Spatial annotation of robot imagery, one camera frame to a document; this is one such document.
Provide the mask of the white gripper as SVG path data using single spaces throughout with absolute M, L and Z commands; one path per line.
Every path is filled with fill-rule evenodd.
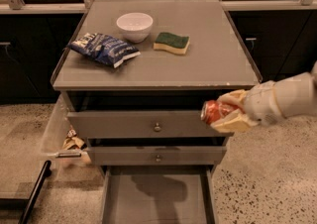
M 234 90 L 221 95 L 218 101 L 242 107 L 245 113 L 235 110 L 211 123 L 219 133 L 246 132 L 252 127 L 274 125 L 284 119 L 277 104 L 275 82 L 268 81 L 254 86 L 249 92 L 244 89 Z

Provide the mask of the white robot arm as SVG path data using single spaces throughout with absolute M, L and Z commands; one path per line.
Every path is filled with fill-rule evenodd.
M 235 111 L 209 125 L 220 133 L 246 132 L 256 126 L 270 126 L 298 115 L 315 115 L 317 110 L 317 62 L 310 72 L 281 81 L 267 81 L 250 90 L 221 95 L 218 102 Z

